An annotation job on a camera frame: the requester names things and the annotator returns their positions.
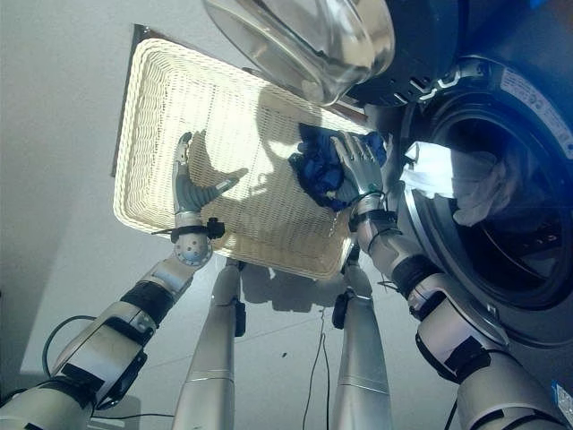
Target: washing machine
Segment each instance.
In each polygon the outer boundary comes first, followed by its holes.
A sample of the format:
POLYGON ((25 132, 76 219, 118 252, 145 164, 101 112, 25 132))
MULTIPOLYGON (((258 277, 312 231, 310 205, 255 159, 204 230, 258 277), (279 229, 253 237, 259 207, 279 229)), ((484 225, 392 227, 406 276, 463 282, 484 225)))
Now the washing machine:
POLYGON ((269 79, 367 106, 398 155, 416 141, 526 154, 517 189, 535 198, 466 227, 456 200, 406 189, 399 225, 499 319, 548 390, 573 392, 573 2, 205 2, 269 79))
MULTIPOLYGON (((477 3, 466 9, 469 21, 477 3)), ((512 352, 544 387, 557 381, 572 392, 573 2, 489 5, 422 99, 391 107, 388 76, 350 93, 378 105, 370 112, 402 153, 416 141, 498 158, 509 148, 527 153, 533 167, 522 166, 532 169, 522 191, 543 198, 465 227, 452 217, 455 200, 406 189, 401 227, 501 321, 512 352)))

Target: floor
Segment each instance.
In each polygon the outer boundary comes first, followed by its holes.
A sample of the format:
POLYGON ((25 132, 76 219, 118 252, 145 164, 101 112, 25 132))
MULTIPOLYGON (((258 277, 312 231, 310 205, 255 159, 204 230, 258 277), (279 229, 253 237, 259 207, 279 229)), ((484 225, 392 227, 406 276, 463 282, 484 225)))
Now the floor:
MULTIPOLYGON (((3 1, 0 18, 0 390, 8 392, 41 381, 40 353, 55 325, 73 314, 99 314, 171 252, 169 242, 121 225, 111 207, 109 172, 133 24, 149 25, 234 65, 247 62, 197 0, 3 1)), ((362 263, 372 283, 380 280, 369 262, 362 263)), ((129 395, 109 414, 174 411, 223 264, 216 256, 197 274, 150 342, 149 361, 129 395)), ((302 426, 323 315, 333 399, 342 333, 329 318, 340 288, 336 279, 315 284, 265 268, 245 269, 247 332, 235 347, 235 428, 302 426)), ((403 298, 382 287, 375 288, 374 298, 393 428, 443 428, 456 387, 418 353, 416 324, 403 298)), ((80 329, 80 322, 70 324, 56 337, 50 361, 80 329)), ((325 390, 321 358, 308 429, 325 426, 325 390)), ((142 417, 91 426, 167 429, 170 420, 142 417)))

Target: robot wrist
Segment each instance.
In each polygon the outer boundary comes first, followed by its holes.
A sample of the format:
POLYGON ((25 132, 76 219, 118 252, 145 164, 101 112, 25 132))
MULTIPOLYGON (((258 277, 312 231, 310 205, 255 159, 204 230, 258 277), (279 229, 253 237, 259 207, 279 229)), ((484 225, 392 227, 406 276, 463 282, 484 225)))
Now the robot wrist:
POLYGON ((370 255, 370 246, 375 237, 380 234, 399 234, 396 212, 383 209, 366 210, 364 205, 358 213, 354 213, 348 223, 351 232, 356 233, 360 248, 370 255))

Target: machine label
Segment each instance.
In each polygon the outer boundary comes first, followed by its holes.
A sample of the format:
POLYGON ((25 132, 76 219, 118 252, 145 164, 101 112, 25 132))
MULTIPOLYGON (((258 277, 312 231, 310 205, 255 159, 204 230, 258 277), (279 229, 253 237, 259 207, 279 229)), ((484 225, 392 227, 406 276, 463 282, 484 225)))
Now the machine label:
POLYGON ((533 110, 555 135, 565 156, 573 159, 573 133, 541 92, 510 69, 504 70, 500 88, 533 110))

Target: white wicker basket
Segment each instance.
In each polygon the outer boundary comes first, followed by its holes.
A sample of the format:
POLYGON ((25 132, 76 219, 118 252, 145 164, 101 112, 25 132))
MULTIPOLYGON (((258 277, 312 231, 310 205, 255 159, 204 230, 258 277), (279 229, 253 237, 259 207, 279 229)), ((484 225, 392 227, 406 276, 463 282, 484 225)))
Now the white wicker basket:
POLYGON ((144 232, 174 224, 171 172, 179 137, 205 131, 190 148, 190 174, 212 185, 239 169, 240 183, 202 211, 226 234, 217 253, 315 279, 339 271, 350 245, 346 214, 320 208, 287 158, 298 123, 368 130, 229 64, 163 39, 138 45, 124 107, 114 213, 144 232))

